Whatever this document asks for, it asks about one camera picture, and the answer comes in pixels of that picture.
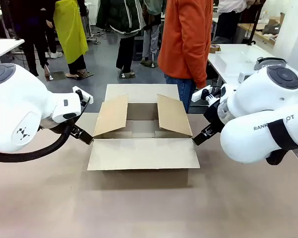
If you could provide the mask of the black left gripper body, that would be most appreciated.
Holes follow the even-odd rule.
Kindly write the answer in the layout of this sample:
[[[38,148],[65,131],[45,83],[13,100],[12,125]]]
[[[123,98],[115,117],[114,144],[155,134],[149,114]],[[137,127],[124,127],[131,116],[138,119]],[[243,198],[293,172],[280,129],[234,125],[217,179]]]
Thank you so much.
[[[65,120],[64,122],[58,123],[51,118],[46,118],[40,121],[40,127],[42,129],[49,129],[54,133],[68,133],[69,127],[73,124],[73,120]]]

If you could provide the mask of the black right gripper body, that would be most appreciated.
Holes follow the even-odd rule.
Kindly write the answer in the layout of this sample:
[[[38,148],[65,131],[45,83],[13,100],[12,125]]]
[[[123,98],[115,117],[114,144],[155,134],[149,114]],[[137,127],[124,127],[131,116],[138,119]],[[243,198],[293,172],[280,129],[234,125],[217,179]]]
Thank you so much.
[[[210,123],[212,129],[223,129],[224,124],[220,120],[218,115],[218,106],[220,104],[220,100],[217,99],[211,105],[209,105],[208,109],[204,113],[205,119]]]

